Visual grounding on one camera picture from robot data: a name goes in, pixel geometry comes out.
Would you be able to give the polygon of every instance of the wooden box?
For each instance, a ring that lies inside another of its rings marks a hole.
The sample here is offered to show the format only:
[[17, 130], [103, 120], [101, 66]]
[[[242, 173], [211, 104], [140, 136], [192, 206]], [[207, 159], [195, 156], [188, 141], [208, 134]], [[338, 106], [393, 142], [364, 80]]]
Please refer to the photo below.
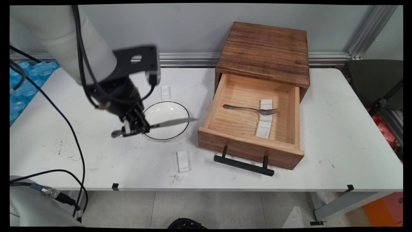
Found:
[[[310, 85], [306, 31], [234, 22], [216, 66], [215, 96], [199, 147], [294, 169], [300, 150], [299, 104]], [[228, 104], [260, 109], [272, 99], [269, 138], [255, 136], [259, 113], [224, 109]]]
[[302, 101], [310, 86], [306, 31], [234, 22], [215, 69], [223, 73], [294, 85]]
[[[255, 136], [259, 113], [224, 109], [223, 105], [259, 109], [261, 99], [272, 99], [273, 114], [269, 138]], [[300, 150], [299, 87], [223, 74], [204, 127], [199, 127], [199, 147], [293, 169], [303, 158]]]

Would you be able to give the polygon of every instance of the white bowl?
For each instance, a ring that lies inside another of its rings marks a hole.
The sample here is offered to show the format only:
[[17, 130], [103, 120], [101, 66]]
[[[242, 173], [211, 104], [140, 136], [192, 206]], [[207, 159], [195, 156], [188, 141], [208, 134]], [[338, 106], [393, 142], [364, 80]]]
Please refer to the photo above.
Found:
[[[167, 120], [189, 118], [185, 107], [176, 102], [159, 102], [148, 107], [144, 112], [150, 125]], [[185, 131], [189, 122], [166, 127], [153, 128], [145, 135], [155, 140], [171, 140]]]

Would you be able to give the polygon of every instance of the knife blade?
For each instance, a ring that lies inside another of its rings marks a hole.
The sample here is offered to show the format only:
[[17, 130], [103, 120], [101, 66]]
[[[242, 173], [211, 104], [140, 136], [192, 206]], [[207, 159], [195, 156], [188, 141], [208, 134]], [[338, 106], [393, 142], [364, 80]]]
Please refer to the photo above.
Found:
[[169, 121], [165, 121], [165, 122], [162, 122], [162, 123], [151, 125], [150, 128], [158, 128], [158, 127], [177, 125], [177, 124], [186, 123], [186, 122], [190, 122], [190, 121], [197, 121], [197, 118], [173, 119], [173, 120], [169, 120]]

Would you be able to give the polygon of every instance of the open drawer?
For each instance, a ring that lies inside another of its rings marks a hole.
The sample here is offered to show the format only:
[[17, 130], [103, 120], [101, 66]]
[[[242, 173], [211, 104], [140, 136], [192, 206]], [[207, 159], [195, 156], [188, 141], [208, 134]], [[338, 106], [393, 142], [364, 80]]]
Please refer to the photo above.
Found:
[[[294, 169], [303, 158], [300, 150], [299, 87], [266, 80], [222, 74], [204, 127], [199, 127], [199, 147], [241, 158]], [[269, 138], [255, 136], [256, 111], [224, 109], [228, 104], [260, 109], [262, 99], [272, 99]]]

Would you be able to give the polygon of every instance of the drawer front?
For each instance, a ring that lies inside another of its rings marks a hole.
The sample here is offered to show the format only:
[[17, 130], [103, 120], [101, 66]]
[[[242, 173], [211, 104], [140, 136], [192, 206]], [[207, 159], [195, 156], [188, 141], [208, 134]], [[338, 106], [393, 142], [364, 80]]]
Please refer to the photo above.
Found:
[[269, 157], [269, 165], [293, 170], [303, 158], [303, 152], [282, 147], [266, 147], [250, 143], [243, 139], [235, 138], [219, 132], [200, 127], [198, 130], [199, 147], [215, 152], [223, 152], [228, 147], [226, 154], [245, 158], [262, 163], [263, 156]]

